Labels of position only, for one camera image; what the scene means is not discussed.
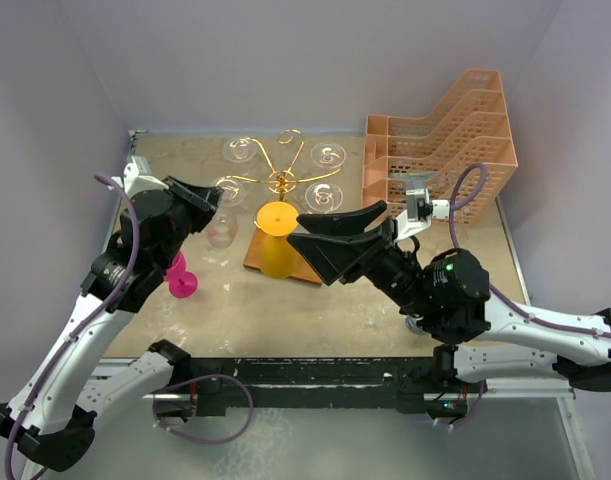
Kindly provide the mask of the clear wine glass front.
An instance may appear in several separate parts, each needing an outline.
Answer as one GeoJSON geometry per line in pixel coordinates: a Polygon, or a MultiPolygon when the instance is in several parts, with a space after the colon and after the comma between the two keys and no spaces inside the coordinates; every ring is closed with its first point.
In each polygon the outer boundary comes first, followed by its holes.
{"type": "Polygon", "coordinates": [[[253,159],[258,152],[258,146],[251,137],[232,137],[227,139],[222,147],[224,158],[232,163],[245,163],[253,159]]]}

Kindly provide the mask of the peach plastic file organizer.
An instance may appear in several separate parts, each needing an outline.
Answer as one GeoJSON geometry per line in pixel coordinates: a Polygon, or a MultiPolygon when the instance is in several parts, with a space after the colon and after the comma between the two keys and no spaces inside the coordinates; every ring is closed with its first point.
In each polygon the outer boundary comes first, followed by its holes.
{"type": "Polygon", "coordinates": [[[461,173],[477,162],[487,179],[456,213],[463,225],[484,217],[518,168],[501,74],[492,69],[466,70],[424,117],[367,117],[361,205],[383,200],[389,215],[401,213],[410,178],[420,178],[432,199],[447,200],[461,173]]]}

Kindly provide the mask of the blue white patterned tin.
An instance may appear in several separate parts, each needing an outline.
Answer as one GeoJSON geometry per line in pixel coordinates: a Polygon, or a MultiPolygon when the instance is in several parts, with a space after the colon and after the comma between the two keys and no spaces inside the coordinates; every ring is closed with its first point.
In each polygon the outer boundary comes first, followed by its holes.
{"type": "Polygon", "coordinates": [[[425,335],[426,334],[426,332],[410,318],[406,319],[405,325],[412,333],[416,335],[425,335]]]}

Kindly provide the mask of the yellow plastic goblet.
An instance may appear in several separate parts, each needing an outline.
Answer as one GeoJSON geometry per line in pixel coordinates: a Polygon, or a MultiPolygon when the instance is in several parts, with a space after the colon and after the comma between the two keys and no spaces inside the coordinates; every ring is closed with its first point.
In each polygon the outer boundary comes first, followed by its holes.
{"type": "Polygon", "coordinates": [[[264,234],[260,245],[260,270],[274,279],[288,278],[296,269],[296,251],[287,237],[296,229],[298,212],[284,201],[263,205],[256,215],[257,227],[264,234]]]}

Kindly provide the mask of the clear champagne flute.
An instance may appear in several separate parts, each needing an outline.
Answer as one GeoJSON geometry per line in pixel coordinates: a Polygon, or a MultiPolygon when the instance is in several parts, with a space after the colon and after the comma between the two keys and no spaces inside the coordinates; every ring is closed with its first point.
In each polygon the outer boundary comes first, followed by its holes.
{"type": "Polygon", "coordinates": [[[312,147],[310,157],[315,166],[335,170],[345,163],[346,151],[339,143],[320,142],[312,147]]]}

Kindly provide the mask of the black base frame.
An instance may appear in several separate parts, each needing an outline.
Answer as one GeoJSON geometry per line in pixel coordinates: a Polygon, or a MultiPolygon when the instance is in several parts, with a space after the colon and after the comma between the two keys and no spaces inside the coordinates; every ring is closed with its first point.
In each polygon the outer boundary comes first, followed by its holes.
{"type": "Polygon", "coordinates": [[[198,358],[182,360],[154,390],[169,406],[174,395],[194,402],[197,416],[228,409],[387,409],[403,414],[466,415],[468,400],[487,392],[430,357],[198,358]]]}

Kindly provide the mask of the pink plastic goblet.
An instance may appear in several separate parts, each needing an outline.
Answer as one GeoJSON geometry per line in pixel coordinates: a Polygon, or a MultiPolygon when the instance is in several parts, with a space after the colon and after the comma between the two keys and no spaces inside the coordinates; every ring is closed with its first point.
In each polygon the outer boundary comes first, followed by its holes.
{"type": "Polygon", "coordinates": [[[179,299],[188,298],[198,289],[198,279],[187,270],[184,255],[179,252],[164,277],[170,294],[179,299]]]}

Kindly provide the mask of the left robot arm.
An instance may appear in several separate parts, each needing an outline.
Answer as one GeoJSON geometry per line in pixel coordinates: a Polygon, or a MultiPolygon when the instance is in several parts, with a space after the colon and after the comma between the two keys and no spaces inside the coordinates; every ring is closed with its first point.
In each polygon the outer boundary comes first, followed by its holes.
{"type": "Polygon", "coordinates": [[[88,386],[115,337],[163,283],[188,236],[216,214],[223,190],[174,177],[147,179],[123,193],[120,230],[93,262],[74,309],[48,355],[24,388],[0,403],[6,438],[4,473],[13,478],[15,452],[42,470],[75,465],[96,433],[142,396],[165,388],[179,392],[191,378],[187,354],[163,340],[135,364],[88,386]]]}

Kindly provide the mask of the clear wine glass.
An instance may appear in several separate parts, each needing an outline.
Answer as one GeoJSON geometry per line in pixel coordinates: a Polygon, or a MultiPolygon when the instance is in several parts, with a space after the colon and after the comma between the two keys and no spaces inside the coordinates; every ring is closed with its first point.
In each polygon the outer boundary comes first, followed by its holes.
{"type": "Polygon", "coordinates": [[[245,163],[253,159],[258,152],[258,146],[251,137],[232,137],[227,139],[222,147],[224,158],[232,163],[245,163]]]}
{"type": "Polygon", "coordinates": [[[304,198],[310,213],[329,214],[341,207],[344,194],[337,184],[317,182],[307,188],[304,198]]]}

